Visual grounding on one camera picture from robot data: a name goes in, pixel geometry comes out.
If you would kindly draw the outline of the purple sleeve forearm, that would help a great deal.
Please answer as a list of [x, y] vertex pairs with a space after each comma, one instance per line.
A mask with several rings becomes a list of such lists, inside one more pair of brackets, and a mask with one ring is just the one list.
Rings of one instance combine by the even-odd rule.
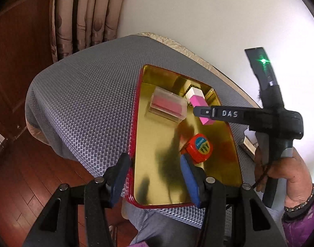
[[314, 246], [314, 196], [296, 212], [284, 212], [282, 226], [288, 246]]

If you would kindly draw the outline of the right hand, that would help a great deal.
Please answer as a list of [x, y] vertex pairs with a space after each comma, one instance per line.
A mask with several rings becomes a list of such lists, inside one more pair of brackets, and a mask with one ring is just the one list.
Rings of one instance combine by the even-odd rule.
[[255, 181], [257, 182], [256, 191], [263, 192], [267, 179], [284, 178], [287, 180], [286, 197], [284, 206], [294, 208], [307, 201], [313, 190], [313, 183], [310, 172], [296, 149], [293, 149], [292, 157], [280, 158], [274, 161], [267, 175], [262, 179], [265, 166], [262, 163], [263, 154], [259, 148], [255, 152]]

